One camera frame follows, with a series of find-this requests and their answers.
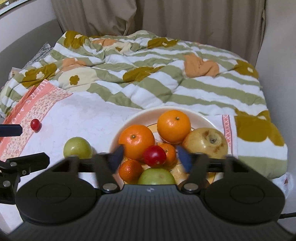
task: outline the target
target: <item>tangerine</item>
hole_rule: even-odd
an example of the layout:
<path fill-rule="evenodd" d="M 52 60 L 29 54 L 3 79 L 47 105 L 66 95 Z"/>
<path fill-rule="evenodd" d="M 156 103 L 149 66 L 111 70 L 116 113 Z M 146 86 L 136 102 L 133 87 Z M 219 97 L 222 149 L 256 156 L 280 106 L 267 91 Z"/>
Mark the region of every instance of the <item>tangerine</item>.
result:
<path fill-rule="evenodd" d="M 166 142 L 179 144 L 191 131 L 189 117 L 179 110 L 163 113 L 157 121 L 157 132 Z"/>
<path fill-rule="evenodd" d="M 173 164 L 176 164 L 177 155 L 176 155 L 175 148 L 168 143 L 163 143 L 163 144 L 160 144 L 159 146 L 165 151 L 165 154 L 167 156 L 165 165 L 169 167 L 169 166 L 172 166 Z"/>
<path fill-rule="evenodd" d="M 141 160 L 144 151 L 155 144 L 152 131 L 144 125 L 132 125 L 126 128 L 118 139 L 124 145 L 124 156 L 128 159 Z"/>
<path fill-rule="evenodd" d="M 136 160 L 127 160 L 121 164 L 118 174 L 127 183 L 137 180 L 143 172 L 142 165 Z"/>

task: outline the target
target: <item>gray headboard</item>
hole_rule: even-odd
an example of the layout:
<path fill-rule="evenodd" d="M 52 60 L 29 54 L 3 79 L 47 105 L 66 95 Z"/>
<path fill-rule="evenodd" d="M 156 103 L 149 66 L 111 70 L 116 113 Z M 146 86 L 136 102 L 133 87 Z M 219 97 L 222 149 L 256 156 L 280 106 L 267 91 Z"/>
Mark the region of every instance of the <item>gray headboard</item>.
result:
<path fill-rule="evenodd" d="M 54 19 L 26 33 L 0 52 L 0 87 L 8 80 L 11 67 L 23 68 L 44 43 L 54 46 L 62 35 L 60 25 Z"/>

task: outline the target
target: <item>cherry tomato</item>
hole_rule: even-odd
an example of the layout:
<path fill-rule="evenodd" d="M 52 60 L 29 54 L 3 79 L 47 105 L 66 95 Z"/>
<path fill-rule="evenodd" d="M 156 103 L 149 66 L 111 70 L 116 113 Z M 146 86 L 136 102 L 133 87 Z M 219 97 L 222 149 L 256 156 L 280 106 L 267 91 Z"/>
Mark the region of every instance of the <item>cherry tomato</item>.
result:
<path fill-rule="evenodd" d="M 31 121 L 31 128 L 33 131 L 38 131 L 41 127 L 41 123 L 38 119 L 33 119 Z"/>
<path fill-rule="evenodd" d="M 157 168 L 166 161 L 166 153 L 160 146 L 150 146 L 144 151 L 145 164 Z"/>

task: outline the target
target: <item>green fruit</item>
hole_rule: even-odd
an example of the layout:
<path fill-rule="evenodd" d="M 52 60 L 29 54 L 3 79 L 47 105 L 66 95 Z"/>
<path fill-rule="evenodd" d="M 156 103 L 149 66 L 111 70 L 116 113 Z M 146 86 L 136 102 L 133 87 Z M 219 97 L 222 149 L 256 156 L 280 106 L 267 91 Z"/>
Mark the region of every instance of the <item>green fruit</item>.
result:
<path fill-rule="evenodd" d="M 148 168 L 143 171 L 138 180 L 140 185 L 176 184 L 174 176 L 163 168 Z"/>
<path fill-rule="evenodd" d="M 92 157 L 92 147 L 82 137 L 73 137 L 66 142 L 63 153 L 65 158 L 75 155 L 80 159 L 87 159 Z"/>

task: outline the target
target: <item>bowl rim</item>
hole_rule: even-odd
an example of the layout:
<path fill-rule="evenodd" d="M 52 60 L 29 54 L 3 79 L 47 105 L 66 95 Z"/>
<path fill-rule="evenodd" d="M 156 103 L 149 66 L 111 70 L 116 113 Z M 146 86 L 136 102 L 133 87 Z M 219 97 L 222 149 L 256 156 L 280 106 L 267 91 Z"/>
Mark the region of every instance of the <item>bowl rim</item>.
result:
<path fill-rule="evenodd" d="M 211 124 L 213 126 L 213 128 L 215 129 L 218 129 L 211 121 L 209 121 L 204 115 L 200 114 L 199 112 L 195 112 L 193 110 L 190 110 L 190 109 L 187 109 L 187 108 L 184 108 L 184 107 L 179 107 L 179 106 L 173 106 L 173 105 L 165 105 L 165 106 L 159 106 L 159 107 L 152 107 L 152 108 L 148 108 L 148 109 L 144 109 L 144 110 L 141 110 L 135 114 L 133 114 L 131 117 L 129 117 L 128 119 L 126 119 L 124 121 L 124 123 L 120 126 L 120 128 L 116 129 L 116 131 L 114 132 L 114 136 L 112 138 L 112 141 L 110 143 L 110 146 L 109 146 L 109 152 L 112 151 L 112 146 L 113 146 L 113 142 L 114 142 L 114 139 L 116 138 L 118 132 L 130 121 L 132 121 L 134 118 L 144 114 L 144 113 L 147 113 L 147 112 L 151 112 L 151 111 L 154 111 L 154 110 L 159 110 L 159 109 L 171 109 L 171 110 L 179 110 L 179 111 L 187 111 L 187 112 L 191 112 L 192 114 L 194 115 L 198 115 L 200 116 L 201 118 L 203 118 L 205 121 L 207 121 L 209 124 Z"/>

